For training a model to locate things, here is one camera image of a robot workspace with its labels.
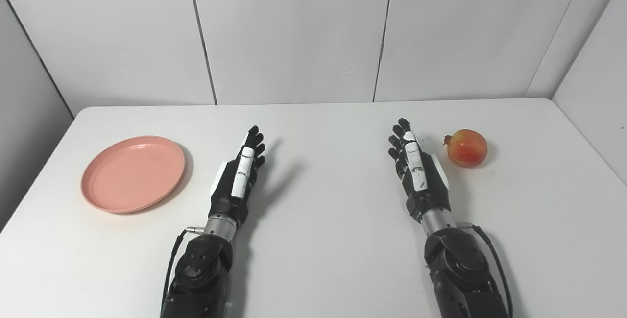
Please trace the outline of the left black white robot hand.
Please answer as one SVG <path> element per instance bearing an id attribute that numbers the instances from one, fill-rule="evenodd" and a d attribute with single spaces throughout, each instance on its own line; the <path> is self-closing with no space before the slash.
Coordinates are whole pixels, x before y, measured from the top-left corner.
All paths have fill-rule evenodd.
<path id="1" fill-rule="evenodd" d="M 265 163 L 264 135 L 258 126 L 249 129 L 240 150 L 226 162 L 211 193 L 209 217 L 227 217 L 239 228 L 248 217 L 248 199 L 257 182 L 258 170 Z"/>

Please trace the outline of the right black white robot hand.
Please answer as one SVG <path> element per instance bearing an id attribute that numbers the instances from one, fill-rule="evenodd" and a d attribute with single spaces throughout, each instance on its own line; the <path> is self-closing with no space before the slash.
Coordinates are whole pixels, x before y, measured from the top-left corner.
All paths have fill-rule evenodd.
<path id="1" fill-rule="evenodd" d="M 448 186 L 437 157 L 423 151 L 408 120 L 400 118 L 392 132 L 388 153 L 405 190 L 410 217 L 421 223 L 428 211 L 450 211 Z"/>

